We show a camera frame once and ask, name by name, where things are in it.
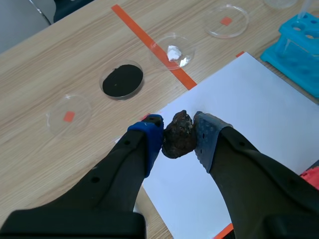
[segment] floor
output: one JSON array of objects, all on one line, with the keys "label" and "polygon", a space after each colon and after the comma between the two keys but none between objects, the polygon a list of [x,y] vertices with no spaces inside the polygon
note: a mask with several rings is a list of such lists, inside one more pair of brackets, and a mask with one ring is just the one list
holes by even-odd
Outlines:
[{"label": "floor", "polygon": [[[53,0],[33,0],[53,22]],[[0,54],[48,27],[29,0],[0,0]]]}]

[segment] blue test tube rack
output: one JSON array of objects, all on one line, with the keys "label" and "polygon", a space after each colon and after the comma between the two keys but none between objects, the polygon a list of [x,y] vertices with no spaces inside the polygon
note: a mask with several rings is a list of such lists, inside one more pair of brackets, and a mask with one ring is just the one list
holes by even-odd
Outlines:
[{"label": "blue test tube rack", "polygon": [[279,32],[281,37],[261,59],[319,98],[319,18],[310,13],[301,19],[295,16]]}]

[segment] dark brown rock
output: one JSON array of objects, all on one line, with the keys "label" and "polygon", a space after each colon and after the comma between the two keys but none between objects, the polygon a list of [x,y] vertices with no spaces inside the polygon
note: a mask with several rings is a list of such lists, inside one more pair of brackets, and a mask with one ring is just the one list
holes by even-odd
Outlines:
[{"label": "dark brown rock", "polygon": [[168,158],[178,158],[196,148],[195,128],[185,110],[174,115],[173,121],[164,130],[163,154]]}]

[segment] empty petri dish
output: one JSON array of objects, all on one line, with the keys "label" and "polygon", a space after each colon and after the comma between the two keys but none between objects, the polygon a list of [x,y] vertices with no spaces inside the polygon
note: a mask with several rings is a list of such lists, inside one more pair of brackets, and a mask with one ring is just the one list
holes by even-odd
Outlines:
[{"label": "empty petri dish", "polygon": [[113,100],[126,100],[143,87],[141,66],[131,60],[117,63],[106,70],[100,79],[101,90]]},{"label": "empty petri dish", "polygon": [[230,4],[210,10],[204,17],[205,31],[218,38],[238,36],[247,29],[248,23],[248,13]]},{"label": "empty petri dish", "polygon": [[71,136],[82,131],[91,118],[91,106],[80,95],[65,95],[47,113],[47,126],[58,136]]},{"label": "empty petri dish", "polygon": [[186,37],[169,33],[158,39],[151,46],[151,51],[151,60],[157,67],[175,70],[189,64],[194,57],[195,47]]}]

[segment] white paper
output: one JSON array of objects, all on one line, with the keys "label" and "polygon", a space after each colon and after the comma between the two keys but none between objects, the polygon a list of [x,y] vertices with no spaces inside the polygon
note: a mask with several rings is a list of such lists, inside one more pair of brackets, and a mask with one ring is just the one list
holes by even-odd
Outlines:
[{"label": "white paper", "polygon": [[[209,112],[230,123],[260,152],[297,174],[319,159],[319,106],[248,53],[161,110]],[[212,239],[229,223],[224,200],[195,153],[159,154],[144,188],[175,239]]]}]

